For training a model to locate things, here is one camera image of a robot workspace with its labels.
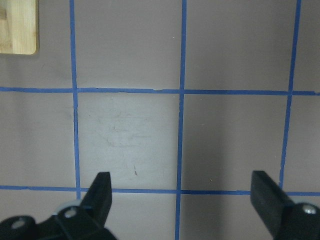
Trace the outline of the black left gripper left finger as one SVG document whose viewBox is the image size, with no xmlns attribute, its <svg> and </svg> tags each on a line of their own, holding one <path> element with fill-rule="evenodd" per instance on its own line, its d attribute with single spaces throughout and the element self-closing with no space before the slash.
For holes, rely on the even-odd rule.
<svg viewBox="0 0 320 240">
<path fill-rule="evenodd" d="M 110 172 L 99 172 L 80 202 L 80 207 L 100 227 L 104 227 L 112 205 L 112 184 Z"/>
</svg>

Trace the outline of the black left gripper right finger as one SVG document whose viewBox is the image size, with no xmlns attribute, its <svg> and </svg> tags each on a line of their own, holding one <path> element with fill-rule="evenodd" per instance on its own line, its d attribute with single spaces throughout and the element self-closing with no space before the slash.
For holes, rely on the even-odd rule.
<svg viewBox="0 0 320 240">
<path fill-rule="evenodd" d="M 254 170 L 251 174 L 250 202 L 273 237 L 280 232 L 295 206 L 290 197 L 262 170 Z"/>
</svg>

